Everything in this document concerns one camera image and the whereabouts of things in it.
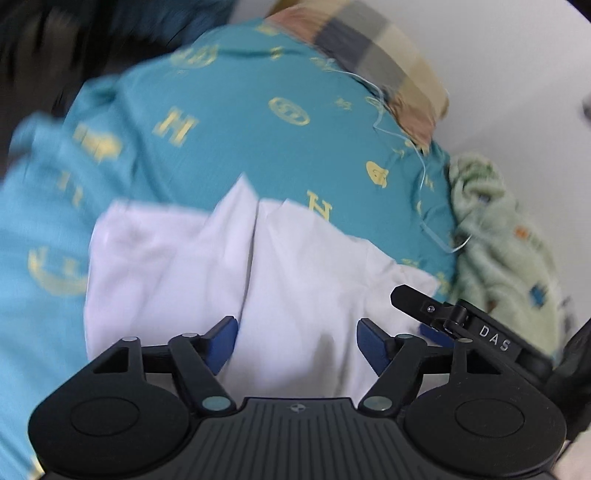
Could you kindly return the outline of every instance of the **white towel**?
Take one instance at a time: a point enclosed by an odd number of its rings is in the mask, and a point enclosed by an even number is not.
[[[238,338],[219,379],[238,404],[247,396],[357,403],[376,380],[357,348],[357,321],[418,334],[419,323],[390,304],[400,284],[427,295],[438,286],[301,205],[258,200],[244,178],[209,216],[114,204],[90,245],[88,353],[129,335],[163,344],[234,315]]]

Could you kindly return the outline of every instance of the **white wall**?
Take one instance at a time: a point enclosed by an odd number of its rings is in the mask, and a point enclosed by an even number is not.
[[[591,24],[566,0],[365,0],[415,42],[450,94],[436,140],[479,150],[554,247],[579,319],[591,316]],[[273,0],[239,0],[233,19]]]

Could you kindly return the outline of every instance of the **teal fabric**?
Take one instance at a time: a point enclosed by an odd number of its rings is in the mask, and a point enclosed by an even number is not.
[[[15,132],[11,148],[25,156],[0,190],[1,478],[26,478],[32,409],[85,363],[87,248],[117,197],[211,210],[244,172],[262,197],[317,206],[343,232],[438,276],[446,297],[455,257],[421,231],[418,211],[450,239],[448,155],[431,146],[417,208],[421,162],[373,129],[366,87],[260,25],[222,27],[89,82],[63,122],[36,115]],[[380,127],[402,135],[389,115]]]

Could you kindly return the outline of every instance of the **yellow logo print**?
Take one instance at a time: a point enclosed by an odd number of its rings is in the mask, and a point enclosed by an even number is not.
[[[37,284],[56,296],[82,295],[86,292],[86,275],[76,273],[78,262],[65,257],[60,275],[45,270],[48,247],[29,250],[27,267]]]
[[[330,60],[323,59],[321,57],[310,57],[310,61],[325,72],[333,72],[335,70],[333,67],[331,67]]]
[[[379,102],[377,98],[367,96],[365,97],[365,101],[368,102],[370,105],[376,107],[379,111],[382,111],[382,104]]]
[[[205,45],[198,50],[193,47],[177,50],[170,56],[170,62],[177,67],[201,69],[217,59],[218,45]]]
[[[255,30],[265,35],[269,35],[270,37],[274,37],[275,35],[279,34],[279,30],[273,28],[272,26],[266,23],[260,24],[258,27],[255,28]]]
[[[310,203],[308,204],[308,208],[310,210],[316,210],[328,222],[330,218],[330,211],[332,210],[332,205],[322,200],[321,207],[320,205],[318,205],[318,195],[316,195],[314,192],[311,192],[310,190],[308,190],[307,195],[308,197],[310,197]]]
[[[429,187],[429,189],[432,192],[435,192],[435,184],[433,183],[433,181],[429,178],[429,175],[425,175],[425,185],[427,187]]]
[[[62,192],[66,191],[66,188],[67,188],[68,184],[70,183],[70,176],[72,176],[72,174],[70,174],[69,171],[62,171],[61,172],[61,177],[57,181],[57,188],[59,188]],[[74,195],[72,196],[72,205],[74,207],[78,208],[80,206],[80,202],[82,201],[83,198],[84,198],[84,192],[82,190],[82,187],[76,186],[74,188]]]
[[[365,168],[368,171],[369,178],[374,182],[376,185],[381,185],[382,188],[386,188],[388,183],[386,182],[386,177],[388,176],[389,171],[385,168],[380,167],[377,163],[372,161],[368,161],[365,164]]]
[[[168,133],[169,130],[173,131],[170,137],[170,142],[175,147],[180,147],[185,141],[185,136],[195,125],[199,123],[196,118],[187,115],[185,118],[182,117],[183,113],[176,107],[172,107],[168,112],[168,116],[162,121],[158,122],[152,130],[154,135],[163,137]]]
[[[435,276],[441,284],[439,285],[439,293],[441,293],[441,295],[449,295],[449,293],[452,291],[452,285],[445,278],[445,273],[437,272],[437,275]]]
[[[343,110],[351,110],[351,107],[353,106],[353,104],[351,102],[347,102],[346,100],[343,100],[342,98],[339,98],[336,102],[335,102],[336,106],[341,107]]]
[[[292,125],[302,127],[310,123],[308,114],[301,107],[286,98],[275,97],[269,100],[269,108],[276,116]]]
[[[411,260],[410,258],[403,258],[402,263],[409,267],[418,268],[419,263],[416,260]]]
[[[121,142],[116,136],[93,132],[84,124],[78,124],[73,138],[97,163],[106,159],[117,160],[121,153]]]
[[[283,47],[273,47],[271,49],[271,60],[279,60],[283,55]]]

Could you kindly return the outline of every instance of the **plaid fabric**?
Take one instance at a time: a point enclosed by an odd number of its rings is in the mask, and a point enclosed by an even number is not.
[[[360,0],[308,0],[268,18],[379,86],[400,127],[424,151],[445,116],[447,93],[417,48]]]

